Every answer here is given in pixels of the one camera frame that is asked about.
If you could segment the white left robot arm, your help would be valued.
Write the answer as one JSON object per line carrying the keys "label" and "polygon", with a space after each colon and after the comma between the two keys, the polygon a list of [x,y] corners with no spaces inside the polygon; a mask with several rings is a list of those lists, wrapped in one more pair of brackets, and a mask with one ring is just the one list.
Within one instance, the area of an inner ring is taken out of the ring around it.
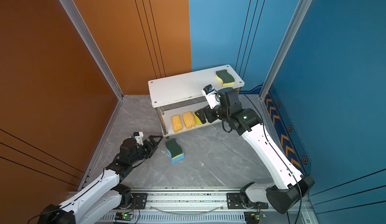
{"label": "white left robot arm", "polygon": [[154,135],[144,139],[142,132],[135,132],[122,142],[119,153],[100,176],[61,204],[47,206],[38,223],[94,224],[113,208],[134,208],[131,189],[121,182],[141,161],[152,157],[162,139]]}

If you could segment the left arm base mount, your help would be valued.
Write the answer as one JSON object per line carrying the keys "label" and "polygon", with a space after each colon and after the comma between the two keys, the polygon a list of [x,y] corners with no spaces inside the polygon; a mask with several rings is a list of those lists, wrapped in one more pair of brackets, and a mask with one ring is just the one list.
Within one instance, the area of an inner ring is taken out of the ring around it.
{"label": "left arm base mount", "polygon": [[122,210],[144,210],[147,204],[147,198],[148,194],[144,192],[123,194],[118,208]]}

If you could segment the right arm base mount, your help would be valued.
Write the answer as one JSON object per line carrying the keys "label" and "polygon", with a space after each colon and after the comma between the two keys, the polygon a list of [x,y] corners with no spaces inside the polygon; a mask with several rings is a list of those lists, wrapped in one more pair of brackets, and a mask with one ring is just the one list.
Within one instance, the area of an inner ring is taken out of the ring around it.
{"label": "right arm base mount", "polygon": [[236,209],[254,209],[254,210],[266,210],[268,209],[267,203],[251,202],[245,194],[231,192],[226,194],[227,207],[230,210]]}

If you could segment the orange cellulose sponge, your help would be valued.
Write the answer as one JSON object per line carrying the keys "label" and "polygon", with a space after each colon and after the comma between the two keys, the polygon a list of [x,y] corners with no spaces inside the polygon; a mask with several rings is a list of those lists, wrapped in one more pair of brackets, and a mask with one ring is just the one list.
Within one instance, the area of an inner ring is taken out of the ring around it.
{"label": "orange cellulose sponge", "polygon": [[195,118],[190,111],[183,113],[183,122],[186,129],[192,129],[196,126]]}
{"label": "orange cellulose sponge", "polygon": [[173,131],[175,133],[178,133],[178,132],[183,130],[183,125],[181,122],[180,115],[172,116],[171,120],[172,120],[172,125],[173,125]]}

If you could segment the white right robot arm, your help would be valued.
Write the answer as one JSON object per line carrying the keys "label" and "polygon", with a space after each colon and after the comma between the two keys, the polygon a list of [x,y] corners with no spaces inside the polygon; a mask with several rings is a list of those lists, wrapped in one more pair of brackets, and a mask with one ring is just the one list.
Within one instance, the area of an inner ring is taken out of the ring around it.
{"label": "white right robot arm", "polygon": [[195,111],[200,121],[212,123],[221,120],[227,123],[231,131],[236,131],[254,149],[272,176],[272,185],[263,187],[252,183],[241,189],[243,201],[268,202],[281,214],[302,201],[315,181],[287,159],[268,134],[259,111],[243,108],[238,91],[231,87],[216,91],[211,85],[207,85],[202,94],[208,105]]}

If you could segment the green scrub sponge top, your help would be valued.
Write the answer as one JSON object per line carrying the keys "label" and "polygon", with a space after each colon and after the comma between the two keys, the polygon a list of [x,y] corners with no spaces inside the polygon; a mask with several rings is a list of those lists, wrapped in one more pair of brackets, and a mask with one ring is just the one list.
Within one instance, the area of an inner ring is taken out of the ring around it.
{"label": "green scrub sponge top", "polygon": [[223,86],[231,86],[235,83],[234,77],[226,69],[216,71],[216,78]]}

